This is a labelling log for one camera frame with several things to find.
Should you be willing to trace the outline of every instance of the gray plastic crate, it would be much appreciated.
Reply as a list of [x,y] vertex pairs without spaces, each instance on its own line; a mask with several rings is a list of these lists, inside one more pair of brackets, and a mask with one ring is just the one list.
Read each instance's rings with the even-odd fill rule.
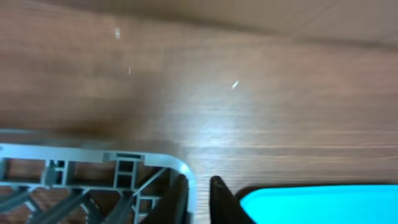
[[[26,204],[31,210],[27,223],[45,224],[58,223],[67,217],[74,209],[81,206],[86,212],[86,223],[125,223],[128,215],[134,212],[134,224],[139,217],[147,214],[140,212],[140,201],[150,200],[152,208],[160,199],[158,195],[143,195],[142,190],[158,176],[170,169],[170,182],[178,174],[188,179],[188,207],[187,210],[193,219],[196,207],[196,179],[191,169],[180,159],[159,152],[161,144],[126,144],[116,141],[89,140],[71,137],[60,137],[50,133],[24,130],[0,131],[0,185],[10,186],[14,192],[1,196],[0,213]],[[44,160],[45,169],[40,180],[7,178],[7,161],[9,159]],[[74,182],[73,176],[77,162],[107,163],[115,161],[116,167],[112,184]],[[157,172],[149,177],[142,185],[137,186],[137,167],[139,163],[145,166],[158,167]],[[131,180],[128,185],[119,185],[120,176],[128,176]],[[47,211],[37,205],[30,193],[37,188],[68,189],[70,194],[54,207]],[[104,217],[90,198],[91,190],[113,190],[120,193],[119,199],[112,212]]]

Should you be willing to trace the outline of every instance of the wood grain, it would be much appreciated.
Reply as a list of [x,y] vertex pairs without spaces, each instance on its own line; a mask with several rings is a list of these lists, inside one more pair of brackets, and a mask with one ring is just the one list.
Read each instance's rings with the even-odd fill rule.
[[0,125],[175,142],[198,176],[197,223],[212,175],[233,192],[398,180],[394,50],[0,5]]

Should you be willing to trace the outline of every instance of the white debris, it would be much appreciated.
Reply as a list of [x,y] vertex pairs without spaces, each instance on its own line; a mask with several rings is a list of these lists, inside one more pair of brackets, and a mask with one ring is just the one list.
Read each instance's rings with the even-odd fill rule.
[[232,85],[232,90],[235,89],[235,87],[238,85],[239,80],[236,80],[236,82],[234,83],[234,85]]
[[115,37],[116,37],[117,39],[120,38],[120,29],[119,29],[119,28],[116,28],[116,29],[114,30],[114,35],[115,35]]

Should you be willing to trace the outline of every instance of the bright blue plate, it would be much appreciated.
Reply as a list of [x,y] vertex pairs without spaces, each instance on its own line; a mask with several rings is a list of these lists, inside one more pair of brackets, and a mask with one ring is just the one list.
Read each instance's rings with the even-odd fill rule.
[[260,189],[241,206],[258,224],[397,224],[398,185]]

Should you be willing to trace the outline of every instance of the gray plastic frame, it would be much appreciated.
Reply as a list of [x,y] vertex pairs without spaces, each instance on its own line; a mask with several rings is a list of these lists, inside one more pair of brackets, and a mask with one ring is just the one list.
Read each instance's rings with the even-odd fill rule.
[[[12,135],[31,134],[31,132],[14,132]],[[170,168],[171,176],[183,174],[188,179],[188,207],[187,210],[193,221],[193,213],[197,202],[197,182],[194,173],[180,159],[174,156],[162,153],[151,153],[150,146],[153,144],[120,144],[113,141],[99,141],[87,139],[69,139],[69,138],[37,138],[41,135],[29,138],[28,141],[16,141],[0,143],[0,185],[11,186],[15,191],[11,195],[0,198],[0,213],[26,204],[31,210],[28,223],[58,223],[70,212],[79,206],[85,210],[86,223],[125,223],[128,214],[133,210],[136,214],[134,224],[138,222],[139,217],[144,217],[146,213],[139,212],[140,200],[151,200],[152,208],[157,200],[156,195],[141,195],[141,191],[153,180],[160,176],[167,168]],[[31,181],[29,179],[7,179],[7,160],[8,159],[34,159],[45,160],[45,169],[42,172],[40,181]],[[103,184],[73,184],[71,177],[74,174],[76,162],[105,163],[116,161],[114,183],[113,185]],[[121,162],[132,163],[132,171],[126,172],[119,169]],[[136,187],[137,165],[143,162],[145,166],[161,167],[151,178],[141,186]],[[130,175],[130,187],[118,186],[118,177],[120,175]],[[44,188],[64,188],[70,191],[70,195],[63,199],[56,206],[43,212],[36,202],[30,197],[30,193],[39,187]],[[88,192],[90,190],[115,190],[121,194],[118,204],[113,211],[103,217],[95,202],[90,199]]]

